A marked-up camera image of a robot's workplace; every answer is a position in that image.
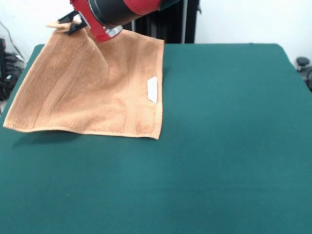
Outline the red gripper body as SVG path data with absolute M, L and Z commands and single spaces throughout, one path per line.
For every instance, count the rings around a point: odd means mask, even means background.
M 79 12 L 81 21 L 88 24 L 90 33 L 97 41 L 110 40 L 122 31 L 121 25 L 112 25 L 104 19 L 95 0 L 71 0 L 70 3 Z

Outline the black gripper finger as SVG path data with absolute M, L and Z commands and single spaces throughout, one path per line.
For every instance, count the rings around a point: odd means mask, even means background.
M 73 33 L 78 32 L 87 26 L 88 26 L 88 24 L 85 21 L 82 21 L 80 23 L 71 22 L 69 24 L 69 29 L 65 32 L 65 34 L 66 35 L 72 35 Z
M 58 23 L 80 23 L 80 20 L 75 20 L 75 17 L 79 15 L 78 11 L 71 11 L 65 16 L 58 19 Z

